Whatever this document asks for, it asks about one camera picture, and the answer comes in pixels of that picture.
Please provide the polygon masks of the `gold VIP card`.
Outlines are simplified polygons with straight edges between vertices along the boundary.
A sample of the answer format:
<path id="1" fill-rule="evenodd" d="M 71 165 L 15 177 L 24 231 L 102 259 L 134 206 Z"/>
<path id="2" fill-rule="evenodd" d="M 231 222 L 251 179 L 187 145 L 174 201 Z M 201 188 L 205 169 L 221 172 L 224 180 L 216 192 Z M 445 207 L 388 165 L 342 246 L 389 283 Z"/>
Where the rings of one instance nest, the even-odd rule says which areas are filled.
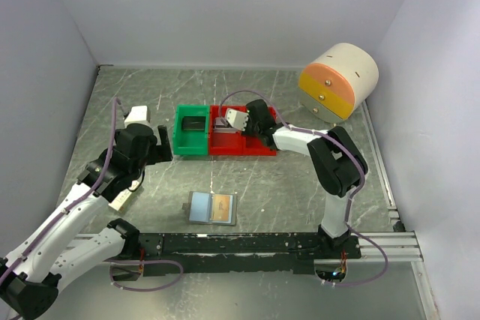
<path id="1" fill-rule="evenodd" d="M 213 223 L 230 223 L 233 217 L 233 196 L 214 194 L 211 198 L 211 216 Z"/>

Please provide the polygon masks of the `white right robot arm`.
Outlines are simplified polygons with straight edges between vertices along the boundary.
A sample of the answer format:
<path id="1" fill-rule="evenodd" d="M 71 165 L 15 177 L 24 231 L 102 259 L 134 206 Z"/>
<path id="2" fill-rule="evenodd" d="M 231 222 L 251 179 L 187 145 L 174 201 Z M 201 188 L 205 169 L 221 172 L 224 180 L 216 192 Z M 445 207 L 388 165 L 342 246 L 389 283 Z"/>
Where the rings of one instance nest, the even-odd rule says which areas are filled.
<path id="1" fill-rule="evenodd" d="M 255 136 L 266 147 L 308 156 L 325 195 L 325 211 L 319 225 L 322 237 L 319 252 L 334 258 L 344 249 L 350 236 L 353 197 L 365 185 L 368 165 L 361 152 L 340 126 L 330 130 L 310 130 L 275 120 L 264 100 L 246 105 L 245 133 Z"/>

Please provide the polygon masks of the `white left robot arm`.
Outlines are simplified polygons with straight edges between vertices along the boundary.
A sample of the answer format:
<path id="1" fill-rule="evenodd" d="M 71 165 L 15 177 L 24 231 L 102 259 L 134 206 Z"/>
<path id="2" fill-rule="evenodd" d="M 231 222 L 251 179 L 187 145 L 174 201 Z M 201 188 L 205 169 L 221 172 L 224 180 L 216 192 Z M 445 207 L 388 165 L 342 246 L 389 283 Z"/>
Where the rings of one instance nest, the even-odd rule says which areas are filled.
<path id="1" fill-rule="evenodd" d="M 140 254 L 140 231 L 123 219 L 109 222 L 83 248 L 71 254 L 65 248 L 100 210 L 143 178 L 147 166 L 172 158 L 166 126 L 153 130 L 135 123 L 114 129 L 108 148 L 85 166 L 60 206 L 1 259 L 1 299 L 21 319 L 37 319 L 90 268 Z"/>

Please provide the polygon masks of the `black card in green bin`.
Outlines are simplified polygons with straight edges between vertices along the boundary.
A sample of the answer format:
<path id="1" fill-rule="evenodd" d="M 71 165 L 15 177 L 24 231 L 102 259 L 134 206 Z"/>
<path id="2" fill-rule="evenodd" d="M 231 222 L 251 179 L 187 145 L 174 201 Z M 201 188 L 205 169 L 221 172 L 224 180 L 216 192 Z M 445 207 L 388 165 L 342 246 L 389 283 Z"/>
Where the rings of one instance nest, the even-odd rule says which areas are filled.
<path id="1" fill-rule="evenodd" d="M 206 128 L 205 116 L 185 116 L 181 121 L 181 129 L 183 131 L 204 132 L 205 128 Z"/>

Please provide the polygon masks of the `silver card in red bin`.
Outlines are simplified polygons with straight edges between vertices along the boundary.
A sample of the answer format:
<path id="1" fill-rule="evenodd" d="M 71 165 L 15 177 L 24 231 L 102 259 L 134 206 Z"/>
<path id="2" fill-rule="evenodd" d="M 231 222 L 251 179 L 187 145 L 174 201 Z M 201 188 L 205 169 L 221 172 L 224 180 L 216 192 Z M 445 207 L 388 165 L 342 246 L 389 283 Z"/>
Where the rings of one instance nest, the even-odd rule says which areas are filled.
<path id="1" fill-rule="evenodd" d="M 229 123 L 223 123 L 221 118 L 216 118 L 213 124 L 214 133 L 237 133 L 239 130 L 232 127 Z"/>

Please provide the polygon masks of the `red plastic bin right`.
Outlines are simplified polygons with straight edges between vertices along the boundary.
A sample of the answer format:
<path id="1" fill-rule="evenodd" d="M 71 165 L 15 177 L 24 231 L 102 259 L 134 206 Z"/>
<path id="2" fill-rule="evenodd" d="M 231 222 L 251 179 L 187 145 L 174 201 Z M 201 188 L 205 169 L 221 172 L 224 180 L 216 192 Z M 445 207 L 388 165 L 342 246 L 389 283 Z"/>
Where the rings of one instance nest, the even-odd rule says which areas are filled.
<path id="1" fill-rule="evenodd" d="M 271 108 L 263 105 L 252 105 L 248 104 L 246 106 L 247 112 L 254 112 L 260 114 L 261 112 L 269 112 L 272 115 L 272 126 L 276 125 L 275 111 Z M 271 146 L 265 144 L 265 140 L 260 140 L 256 137 L 243 136 L 244 137 L 244 150 L 243 155 L 246 156 L 262 156 L 262 157 L 274 157 L 277 155 L 277 151 Z"/>

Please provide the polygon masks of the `red plastic bin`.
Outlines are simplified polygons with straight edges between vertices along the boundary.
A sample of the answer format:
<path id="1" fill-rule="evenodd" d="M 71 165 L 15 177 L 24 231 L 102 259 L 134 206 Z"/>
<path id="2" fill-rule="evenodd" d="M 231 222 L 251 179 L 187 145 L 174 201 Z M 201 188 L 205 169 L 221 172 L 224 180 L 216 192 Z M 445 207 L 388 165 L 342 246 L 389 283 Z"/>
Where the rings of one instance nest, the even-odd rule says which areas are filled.
<path id="1" fill-rule="evenodd" d="M 247 112 L 254 112 L 260 114 L 261 112 L 269 112 L 272 115 L 272 126 L 276 125 L 275 111 L 271 108 L 263 105 L 252 105 L 248 104 L 246 106 Z M 277 151 L 271 146 L 265 144 L 265 140 L 260 140 L 256 137 L 243 136 L 244 137 L 244 150 L 243 155 L 246 156 L 262 156 L 262 157 L 274 157 L 277 155 Z"/>
<path id="2" fill-rule="evenodd" d="M 218 105 L 209 109 L 208 154 L 211 156 L 241 156 L 244 150 L 244 137 L 238 131 L 222 133 L 215 129 L 218 118 Z"/>

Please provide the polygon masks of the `green plastic bin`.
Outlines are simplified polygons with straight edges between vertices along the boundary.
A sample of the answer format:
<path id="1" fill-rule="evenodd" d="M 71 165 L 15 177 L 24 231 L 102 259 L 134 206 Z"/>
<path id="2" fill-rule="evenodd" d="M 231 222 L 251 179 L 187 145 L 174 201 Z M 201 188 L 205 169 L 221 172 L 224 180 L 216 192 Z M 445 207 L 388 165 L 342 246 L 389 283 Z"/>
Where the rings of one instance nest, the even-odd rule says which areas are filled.
<path id="1" fill-rule="evenodd" d="M 181 104 L 176 108 L 173 128 L 173 152 L 179 156 L 206 156 L 209 143 L 209 106 Z M 182 119 L 185 116 L 205 116 L 204 132 L 183 131 Z"/>

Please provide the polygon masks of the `red plastic bin middle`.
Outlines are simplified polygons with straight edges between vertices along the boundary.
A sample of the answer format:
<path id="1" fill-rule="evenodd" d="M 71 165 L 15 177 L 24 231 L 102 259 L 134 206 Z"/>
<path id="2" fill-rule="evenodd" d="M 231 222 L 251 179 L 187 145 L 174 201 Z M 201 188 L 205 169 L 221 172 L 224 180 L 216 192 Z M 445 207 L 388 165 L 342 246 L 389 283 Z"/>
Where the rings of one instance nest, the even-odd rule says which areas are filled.
<path id="1" fill-rule="evenodd" d="M 209 109 L 208 154 L 211 156 L 241 156 L 244 150 L 244 137 L 238 131 L 222 133 L 215 129 L 218 118 L 218 105 Z"/>

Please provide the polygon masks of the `round beige drawer cabinet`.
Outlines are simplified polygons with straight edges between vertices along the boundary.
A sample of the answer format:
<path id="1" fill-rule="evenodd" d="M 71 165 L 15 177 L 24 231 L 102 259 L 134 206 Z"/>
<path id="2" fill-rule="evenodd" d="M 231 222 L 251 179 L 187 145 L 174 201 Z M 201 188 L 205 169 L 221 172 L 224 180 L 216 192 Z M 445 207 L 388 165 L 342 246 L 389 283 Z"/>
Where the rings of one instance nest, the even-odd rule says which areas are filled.
<path id="1" fill-rule="evenodd" d="M 375 89 L 377 63 L 351 43 L 337 43 L 316 58 L 298 78 L 300 103 L 320 120 L 347 120 Z"/>

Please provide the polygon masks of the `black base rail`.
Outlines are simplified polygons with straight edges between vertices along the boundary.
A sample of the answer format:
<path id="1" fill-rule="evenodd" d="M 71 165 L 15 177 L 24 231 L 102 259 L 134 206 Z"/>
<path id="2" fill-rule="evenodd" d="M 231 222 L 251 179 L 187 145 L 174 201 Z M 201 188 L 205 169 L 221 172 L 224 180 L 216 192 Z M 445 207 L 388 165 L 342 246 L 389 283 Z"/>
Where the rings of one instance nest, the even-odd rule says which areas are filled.
<path id="1" fill-rule="evenodd" d="M 126 220 L 110 221 L 125 243 L 114 256 L 119 261 L 145 261 L 144 275 L 291 271 L 314 274 L 316 261 L 339 262 L 341 256 L 360 259 L 359 240 L 346 234 L 330 240 L 317 232 L 264 232 L 232 234 L 142 233 Z"/>

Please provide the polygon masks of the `aluminium frame rail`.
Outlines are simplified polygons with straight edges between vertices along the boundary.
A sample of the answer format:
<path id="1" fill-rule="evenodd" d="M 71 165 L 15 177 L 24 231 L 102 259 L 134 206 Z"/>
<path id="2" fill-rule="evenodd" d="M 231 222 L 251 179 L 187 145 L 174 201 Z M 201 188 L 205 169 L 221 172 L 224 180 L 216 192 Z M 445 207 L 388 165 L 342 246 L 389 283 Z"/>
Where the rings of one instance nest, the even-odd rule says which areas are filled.
<path id="1" fill-rule="evenodd" d="M 351 235 L 338 247 L 331 247 L 317 232 L 263 233 L 142 233 L 132 253 L 115 260 L 174 259 L 272 260 L 275 257 L 314 264 L 337 264 L 345 254 L 350 262 L 421 261 L 422 252 L 412 232 L 374 232 Z"/>

